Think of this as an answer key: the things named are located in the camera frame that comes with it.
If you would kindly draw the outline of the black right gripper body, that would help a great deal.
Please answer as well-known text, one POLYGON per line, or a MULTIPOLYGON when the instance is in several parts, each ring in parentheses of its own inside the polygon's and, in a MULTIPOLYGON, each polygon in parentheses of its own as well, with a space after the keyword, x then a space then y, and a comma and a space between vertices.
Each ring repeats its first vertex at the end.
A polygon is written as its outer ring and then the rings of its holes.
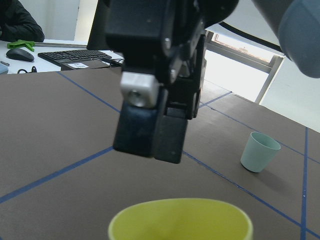
POLYGON ((168 89, 168 106, 197 116, 204 66, 204 11, 199 0, 112 0, 106 42, 124 70, 150 74, 168 89))

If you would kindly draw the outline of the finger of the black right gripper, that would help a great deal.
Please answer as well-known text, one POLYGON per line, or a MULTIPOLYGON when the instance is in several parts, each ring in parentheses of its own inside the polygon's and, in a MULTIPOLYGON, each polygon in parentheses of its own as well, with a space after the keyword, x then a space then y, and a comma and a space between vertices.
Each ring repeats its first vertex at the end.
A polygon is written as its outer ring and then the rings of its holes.
POLYGON ((120 91, 123 102, 113 148, 123 153, 152 157, 160 84, 152 74, 123 71, 120 91))
POLYGON ((187 104, 182 90, 168 91, 164 114, 161 116, 154 158, 179 164, 188 125, 187 104))

